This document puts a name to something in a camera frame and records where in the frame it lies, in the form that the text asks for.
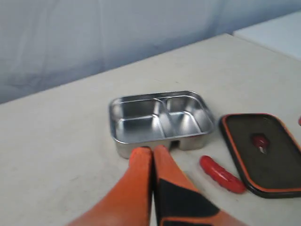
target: white table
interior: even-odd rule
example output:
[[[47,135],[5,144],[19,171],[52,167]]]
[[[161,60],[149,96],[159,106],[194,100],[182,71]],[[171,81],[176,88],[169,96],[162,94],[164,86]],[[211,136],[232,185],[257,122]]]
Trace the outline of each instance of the white table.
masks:
[[[301,143],[300,72],[299,61],[222,35],[0,105],[0,225],[63,225],[115,185],[128,165],[109,133],[116,97],[193,90],[216,118],[272,113]],[[238,175],[218,130],[200,150],[172,151],[217,206],[250,225],[300,225],[300,198],[230,193],[199,168],[203,154]]]
[[[237,30],[233,34],[301,60],[301,11]]]

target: table surface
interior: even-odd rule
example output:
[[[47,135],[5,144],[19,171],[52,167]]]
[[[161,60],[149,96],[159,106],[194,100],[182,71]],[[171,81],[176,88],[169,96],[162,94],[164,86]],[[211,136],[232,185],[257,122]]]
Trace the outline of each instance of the table surface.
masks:
[[[108,104],[120,96],[193,90],[217,119],[271,113],[301,143],[300,72],[299,61],[225,34],[0,105],[0,225],[63,225],[115,185],[128,166],[109,129]],[[208,199],[245,223],[300,224],[300,198],[233,194],[204,174],[198,159],[208,154],[238,175],[218,130],[204,148],[171,154]]]
[[[234,36],[301,60],[301,11],[237,30]]]

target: stainless steel lunch box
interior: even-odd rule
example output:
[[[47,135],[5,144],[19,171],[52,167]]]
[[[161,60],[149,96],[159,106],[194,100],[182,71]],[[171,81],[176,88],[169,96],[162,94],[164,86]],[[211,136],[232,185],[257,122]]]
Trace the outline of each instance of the stainless steel lunch box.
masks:
[[[154,93],[114,99],[109,106],[111,135],[120,156],[139,146],[178,145],[199,149],[214,130],[214,118],[192,91]]]

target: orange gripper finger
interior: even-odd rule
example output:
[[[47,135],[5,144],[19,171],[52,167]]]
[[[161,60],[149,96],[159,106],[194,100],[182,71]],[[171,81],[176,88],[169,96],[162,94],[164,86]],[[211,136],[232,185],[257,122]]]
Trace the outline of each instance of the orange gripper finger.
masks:
[[[158,226],[245,226],[205,198],[163,145],[154,149]]]
[[[68,226],[148,226],[151,168],[151,149],[134,149],[129,167],[119,182],[91,210]]]

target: red sausage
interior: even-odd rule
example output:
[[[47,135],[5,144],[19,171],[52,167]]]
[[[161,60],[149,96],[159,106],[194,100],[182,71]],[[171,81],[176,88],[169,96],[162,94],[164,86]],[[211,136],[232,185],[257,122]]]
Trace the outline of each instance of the red sausage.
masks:
[[[199,164],[206,174],[229,191],[241,194],[246,190],[244,184],[237,177],[217,164],[211,157],[203,155],[199,159]]]

